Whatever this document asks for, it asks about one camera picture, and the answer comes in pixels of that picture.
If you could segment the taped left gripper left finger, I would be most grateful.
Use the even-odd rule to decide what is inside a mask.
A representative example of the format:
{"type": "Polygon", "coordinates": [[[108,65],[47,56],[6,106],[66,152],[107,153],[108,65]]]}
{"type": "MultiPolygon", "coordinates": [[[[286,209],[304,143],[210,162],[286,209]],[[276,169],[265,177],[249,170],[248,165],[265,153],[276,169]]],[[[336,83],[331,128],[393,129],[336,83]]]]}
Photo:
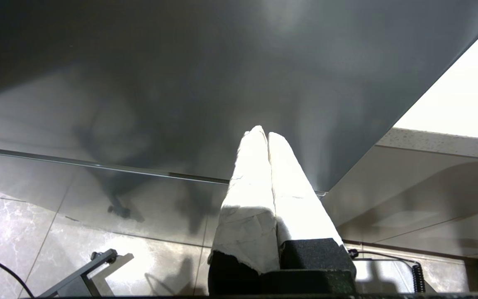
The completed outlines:
{"type": "Polygon", "coordinates": [[[260,125],[241,138],[207,263],[211,296],[258,294],[262,276],[280,269],[268,140],[260,125]]]}

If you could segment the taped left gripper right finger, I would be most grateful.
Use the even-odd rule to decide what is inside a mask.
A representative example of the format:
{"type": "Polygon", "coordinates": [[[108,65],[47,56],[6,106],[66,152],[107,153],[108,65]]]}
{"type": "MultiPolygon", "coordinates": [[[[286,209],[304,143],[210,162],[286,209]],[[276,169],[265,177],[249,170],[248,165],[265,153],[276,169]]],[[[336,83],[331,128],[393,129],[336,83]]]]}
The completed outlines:
{"type": "Polygon", "coordinates": [[[290,144],[271,132],[268,150],[281,269],[355,272],[339,232],[290,144]]]}

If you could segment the grey metal robot base leg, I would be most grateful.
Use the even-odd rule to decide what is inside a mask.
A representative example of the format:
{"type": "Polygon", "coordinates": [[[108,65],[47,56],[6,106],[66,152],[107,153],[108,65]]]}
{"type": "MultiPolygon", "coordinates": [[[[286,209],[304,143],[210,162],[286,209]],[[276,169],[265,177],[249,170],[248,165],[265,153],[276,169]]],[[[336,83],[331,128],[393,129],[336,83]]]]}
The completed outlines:
{"type": "Polygon", "coordinates": [[[93,252],[90,262],[67,276],[53,287],[39,295],[39,298],[54,297],[101,297],[89,274],[104,264],[112,264],[117,259],[117,251],[109,249],[105,252],[93,252]]]}

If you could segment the tall grey cabinet panel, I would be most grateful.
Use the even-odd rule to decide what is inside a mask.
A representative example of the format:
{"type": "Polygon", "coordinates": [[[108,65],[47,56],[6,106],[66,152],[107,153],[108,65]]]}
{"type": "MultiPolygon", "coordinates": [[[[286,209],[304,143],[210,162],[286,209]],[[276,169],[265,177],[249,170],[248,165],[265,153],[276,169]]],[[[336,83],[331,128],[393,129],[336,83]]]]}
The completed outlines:
{"type": "Polygon", "coordinates": [[[478,39],[478,0],[0,0],[0,148],[229,178],[244,131],[334,187],[478,39]]]}

